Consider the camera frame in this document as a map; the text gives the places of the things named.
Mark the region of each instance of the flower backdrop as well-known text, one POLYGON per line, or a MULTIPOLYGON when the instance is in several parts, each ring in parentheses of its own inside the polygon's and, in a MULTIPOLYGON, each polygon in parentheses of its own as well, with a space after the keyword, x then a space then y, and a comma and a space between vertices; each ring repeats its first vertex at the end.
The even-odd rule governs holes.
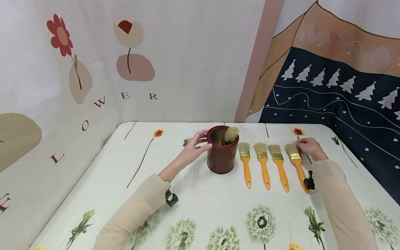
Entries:
POLYGON ((148 82, 154 79, 155 71, 151 62, 139 54, 131 54, 132 47, 139 46, 144 39, 143 27, 139 22, 122 20, 114 24, 117 40, 128 47, 128 54, 118 57, 117 71, 127 81, 148 82))
POLYGON ((64 20, 54 14, 53 20, 47 21, 47 28, 54 35, 50 40, 51 45, 59 48, 62 56, 69 55, 72 60, 73 65, 69 71, 70 90, 75 102, 82 104, 92 88, 92 76, 82 62, 78 61, 76 54, 72 57, 73 45, 64 20))

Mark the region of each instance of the yellow paintbrush handle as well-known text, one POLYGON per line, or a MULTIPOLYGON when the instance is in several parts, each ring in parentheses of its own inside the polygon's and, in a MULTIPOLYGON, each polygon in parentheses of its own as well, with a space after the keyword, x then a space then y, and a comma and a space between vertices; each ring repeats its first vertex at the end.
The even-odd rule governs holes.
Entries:
POLYGON ((285 170, 283 169, 283 160, 274 160, 274 163, 278 166, 280 182, 282 183, 283 188, 288 193, 289 192, 289 182, 286 177, 285 170))
POLYGON ((294 160, 293 164, 296 166, 297 169, 297 175, 299 176, 300 183, 304 189, 304 191, 309 194, 310 191, 306 188, 306 185, 304 184, 304 179, 306 178, 306 175, 304 174, 303 168, 301 167, 301 160, 294 160))
POLYGON ((268 169, 267 169, 268 159, 258 158, 258 161, 261 163, 262 179, 264 180, 264 185, 267 188, 267 190, 269 190, 271 187, 271 182, 270 182, 270 175, 268 174, 268 169))
POLYGON ((250 157, 241 157, 240 159, 244 165, 244 180, 246 181, 247 188, 251 188, 251 174, 249 168, 250 157))

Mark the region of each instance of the brown flower stem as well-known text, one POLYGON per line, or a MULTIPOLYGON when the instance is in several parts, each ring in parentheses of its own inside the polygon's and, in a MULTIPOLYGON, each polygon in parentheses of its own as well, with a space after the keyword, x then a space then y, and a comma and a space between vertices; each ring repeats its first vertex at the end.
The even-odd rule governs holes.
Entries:
POLYGON ((306 154, 308 160, 310 161, 310 163, 312 164, 312 161, 310 160, 310 157, 308 156, 308 154, 306 154))
POLYGON ((351 160, 351 162, 354 164, 354 166, 356 166, 356 168, 358 168, 357 165, 356 165, 356 163, 350 158, 350 156, 348 155, 348 153, 347 153, 346 150, 344 149, 344 144, 343 144, 342 140, 339 139, 339 138, 338 138, 338 140, 342 143, 342 148, 343 148, 344 153, 345 153, 345 154, 347 155, 347 157, 351 160))
POLYGON ((75 63, 74 59, 72 58, 72 55, 70 55, 70 57, 75 66, 75 71, 76 71, 76 75, 78 76, 80 90, 82 90, 82 84, 80 83, 80 78, 79 78, 79 74, 78 74, 78 61, 76 61, 76 63, 75 63))
POLYGON ((131 49, 131 48, 129 48, 129 50, 128 50, 128 56, 127 56, 127 59, 126 59, 126 62, 128 63, 128 70, 129 70, 129 73, 130 73, 130 67, 129 67, 129 54, 130 54, 130 49, 131 49))
POLYGON ((152 138, 152 139, 151 139, 151 141, 150 141, 149 145, 147 146, 147 148, 146 148, 146 151, 144 152, 144 155, 143 155, 142 161, 140 162, 139 168, 138 168, 138 170, 136 170, 135 174, 133 175, 132 179, 130 180, 130 182, 129 182, 129 184, 126 186, 126 188, 128 188, 128 187, 129 187, 130 183, 133 181, 133 178, 135 178, 135 176, 136 176, 136 174, 138 173, 138 171, 139 171, 140 167, 142 166, 142 163, 143 163, 144 157, 146 156, 147 150, 149 149, 149 147, 150 147, 150 144, 151 144, 151 142, 152 142, 153 140, 154 140, 154 138, 152 138))

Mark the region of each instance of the white tree print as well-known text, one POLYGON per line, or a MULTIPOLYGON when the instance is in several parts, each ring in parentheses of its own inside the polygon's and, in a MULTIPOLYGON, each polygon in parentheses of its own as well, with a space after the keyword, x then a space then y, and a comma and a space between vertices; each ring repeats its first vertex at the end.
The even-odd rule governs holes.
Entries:
POLYGON ((397 115, 396 120, 400 120, 400 110, 394 113, 395 115, 397 115))
POLYGON ((288 78, 293 78, 293 72, 294 72, 294 62, 296 59, 293 60, 292 64, 289 66, 289 68, 285 71, 285 73, 281 76, 284 81, 288 78))
POLYGON ((338 83, 337 81, 339 80, 339 71, 340 69, 338 69, 333 75, 332 77, 329 79, 328 84, 326 85, 328 88, 330 88, 331 86, 337 86, 338 83))
POLYGON ((325 69, 322 70, 322 72, 314 78, 310 83, 315 87, 317 85, 322 85, 322 81, 324 80, 324 75, 325 75, 325 69))
POLYGON ((375 83, 376 82, 374 82, 371 86, 367 87, 365 90, 361 91, 355 97, 357 97, 359 101, 361 101, 362 99, 371 101, 372 100, 371 96, 374 94, 375 83))
POLYGON ((308 73, 310 72, 310 67, 311 67, 311 64, 310 64, 307 68, 305 68, 305 69, 296 77, 297 82, 306 81, 306 80, 307 80, 308 73))
POLYGON ((351 90, 353 89, 353 84, 354 84, 355 78, 356 77, 353 76, 347 82, 344 82, 342 85, 339 85, 339 87, 341 87, 343 91, 347 91, 351 94, 351 90))
POLYGON ((378 102, 379 104, 382 104, 381 108, 392 109, 392 103, 394 103, 394 101, 397 97, 398 89, 399 89, 399 87, 397 87, 395 90, 390 92, 390 94, 388 96, 385 96, 384 98, 382 98, 381 101, 378 102))

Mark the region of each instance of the red flower print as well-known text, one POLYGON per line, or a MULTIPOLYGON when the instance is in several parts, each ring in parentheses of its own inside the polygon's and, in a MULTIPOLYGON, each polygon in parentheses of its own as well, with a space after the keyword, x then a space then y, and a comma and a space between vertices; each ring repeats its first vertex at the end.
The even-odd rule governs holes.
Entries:
POLYGON ((304 132, 303 132, 303 130, 301 128, 294 128, 293 129, 293 133, 295 135, 297 135, 297 136, 303 136, 304 135, 304 132))
POLYGON ((71 56, 71 48, 73 48, 73 45, 70 40, 70 33, 65 27, 64 20, 59 18, 56 14, 54 14, 53 20, 54 21, 47 21, 47 28, 54 35, 51 38, 51 45, 54 48, 60 48, 62 56, 66 56, 67 54, 71 56))
POLYGON ((153 134, 153 138, 161 137, 163 133, 164 133, 163 129, 157 129, 153 134))
POLYGON ((129 34, 130 29, 132 29, 132 23, 127 21, 127 20, 122 20, 119 24, 118 27, 121 28, 126 34, 129 34))

